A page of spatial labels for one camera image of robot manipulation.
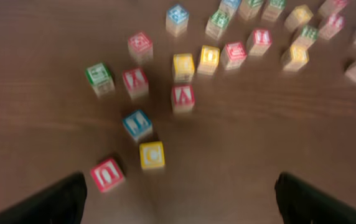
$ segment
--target yellow block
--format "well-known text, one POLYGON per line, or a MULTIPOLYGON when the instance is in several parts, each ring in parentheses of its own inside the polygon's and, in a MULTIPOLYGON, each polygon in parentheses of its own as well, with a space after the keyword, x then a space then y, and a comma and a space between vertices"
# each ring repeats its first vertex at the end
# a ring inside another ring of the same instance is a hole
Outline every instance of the yellow block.
POLYGON ((174 55, 174 69, 176 71, 176 75, 181 73, 195 73, 195 65, 193 63, 192 54, 174 55))
POLYGON ((294 8, 293 13, 300 22, 308 22, 311 20, 312 16, 314 16, 306 5, 297 6, 294 8))
POLYGON ((203 45, 200 56, 200 63, 217 66, 220 61, 220 49, 203 45))
POLYGON ((150 142, 139 145, 142 169, 164 167, 164 151, 162 142, 150 142))
POLYGON ((290 47, 290 54, 293 61, 307 63, 309 60, 307 49, 304 47, 292 45, 290 47))

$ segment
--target dark surface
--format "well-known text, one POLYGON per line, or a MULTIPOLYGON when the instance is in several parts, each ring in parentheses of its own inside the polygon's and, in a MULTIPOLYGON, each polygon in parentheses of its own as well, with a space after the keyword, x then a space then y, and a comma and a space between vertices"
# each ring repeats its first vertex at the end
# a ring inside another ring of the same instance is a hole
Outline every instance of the dark surface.
MULTIPOLYGON (((0 211, 82 170, 88 197, 82 223, 282 223, 273 186, 288 170, 356 208, 356 85, 343 76, 356 60, 351 36, 356 1, 344 9, 346 26, 309 51, 295 76, 279 64, 291 34, 283 29, 289 1, 275 24, 236 17, 219 42, 205 38, 216 0, 182 1, 188 32, 165 31, 173 1, 0 1, 0 211), (261 61, 239 72, 221 68, 214 79, 194 78, 192 115, 171 113, 171 61, 203 44, 245 41, 254 27, 271 30, 273 45, 261 61), (135 67, 126 40, 139 30, 154 42, 144 71, 150 97, 132 103, 121 72, 135 67), (98 100, 84 70, 105 62, 116 93, 98 100), (142 108, 164 143, 166 168, 144 174, 138 147, 121 113, 142 108), (127 180, 99 193, 90 169, 108 154, 124 162, 127 180)), ((317 24, 314 18, 311 24, 317 24)))

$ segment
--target brown wooden surface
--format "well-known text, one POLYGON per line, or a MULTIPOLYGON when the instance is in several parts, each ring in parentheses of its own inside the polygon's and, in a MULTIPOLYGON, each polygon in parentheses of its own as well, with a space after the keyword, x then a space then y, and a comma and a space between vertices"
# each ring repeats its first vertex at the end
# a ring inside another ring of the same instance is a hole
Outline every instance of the brown wooden surface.
POLYGON ((85 224, 282 223, 273 190, 282 170, 356 208, 356 85, 343 76, 356 60, 356 1, 342 13, 344 30, 318 40, 305 69, 288 77, 279 64, 291 36, 282 18, 302 3, 316 12, 322 1, 289 0, 275 24, 236 17, 214 42, 204 31, 217 0, 182 1, 189 27, 177 40, 165 31, 170 0, 0 1, 0 211, 76 170, 87 179, 85 224), (245 41, 254 27, 272 33, 263 59, 196 76, 193 114, 174 117, 172 55, 197 60, 203 44, 245 41), (154 42, 154 61, 144 67, 149 99, 132 103, 121 72, 135 67, 126 39, 139 30, 154 42), (102 100, 84 76, 98 62, 116 74, 116 93, 102 100), (149 115, 164 143, 161 174, 141 170, 121 124, 132 108, 149 115), (101 194, 90 169, 112 152, 127 180, 101 194))

